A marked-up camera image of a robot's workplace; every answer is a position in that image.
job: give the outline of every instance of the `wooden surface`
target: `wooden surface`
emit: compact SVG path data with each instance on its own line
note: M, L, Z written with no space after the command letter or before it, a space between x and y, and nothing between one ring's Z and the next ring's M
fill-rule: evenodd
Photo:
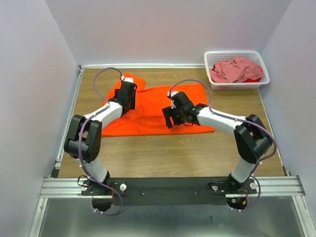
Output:
M92 87L98 71L84 70L74 115L89 114L101 106L103 100ZM122 69L122 72L145 79L145 88L172 85L182 79L200 79L209 84L205 69ZM118 79L118 72L108 70L99 75L96 86L106 95ZM269 126L257 90L212 93L214 109L240 116L256 114ZM111 177L227 176L239 159L234 137L219 130L189 135L105 137L99 155ZM81 174L79 163L64 154L59 177L77 178ZM278 155L264 161L255 174L284 175Z

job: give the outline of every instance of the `orange shirt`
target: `orange shirt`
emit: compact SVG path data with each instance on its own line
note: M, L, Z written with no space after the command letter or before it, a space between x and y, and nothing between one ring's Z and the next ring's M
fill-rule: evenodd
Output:
M162 134L189 134L213 132L214 128L208 126L174 126L168 128L165 125L165 119L162 109L170 106L171 101L167 98L167 91L171 85L158 86L151 88L145 87L145 80L137 78L129 73L124 75L127 78L133 78L137 84L136 106L135 110L128 111L124 116L111 122L102 130L104 136L133 136L133 135L162 135ZM114 97L114 90L120 88L120 81L111 89L107 98ZM186 84L178 85L174 88L177 91L183 91L193 104L207 104L202 85Z

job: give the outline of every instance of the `white wall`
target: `white wall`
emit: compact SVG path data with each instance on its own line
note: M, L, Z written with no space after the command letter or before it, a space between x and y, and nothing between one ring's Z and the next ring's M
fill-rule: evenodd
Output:
M78 66L43 0L0 7L0 235L29 235Z
M316 224L316 1L293 0L262 52L261 88L284 166L299 174Z
M262 51L291 0L46 0L80 65L203 63Z

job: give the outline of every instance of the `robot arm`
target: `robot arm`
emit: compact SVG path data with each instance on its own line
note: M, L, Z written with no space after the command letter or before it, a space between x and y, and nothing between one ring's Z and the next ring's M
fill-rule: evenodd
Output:
M174 125L190 122L196 125L211 126L235 136L240 159L229 175L229 179L237 189L242 187L259 158L272 145L272 141L265 132L245 122L237 121L237 119L249 120L264 127L259 117L256 115L234 116L216 110L211 112L207 105L197 104L195 106L184 92L174 91L171 93L170 99L171 106L162 110L169 128L172 127L170 120L172 118Z
M101 132L109 123L125 115L129 110L135 109L136 88L137 86L134 84L133 78L125 78L121 82L120 89L115 90L115 96L109 100L110 104L107 103L85 116L75 115L69 126L64 150L72 158L80 162L78 155L79 131L83 122L92 115L95 115L85 127L87 136L82 138L81 151L86 170L97 181L106 185L110 184L110 174L99 159Z

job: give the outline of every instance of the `white plastic basket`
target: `white plastic basket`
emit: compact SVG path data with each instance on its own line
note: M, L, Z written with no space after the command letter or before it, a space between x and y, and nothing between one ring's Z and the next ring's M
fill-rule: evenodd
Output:
M210 70L219 60L231 60L235 56L248 58L260 65L265 73L259 82L216 83L211 78ZM212 90L254 90L270 82L269 73L260 54L256 51L210 51L204 54L205 68Z

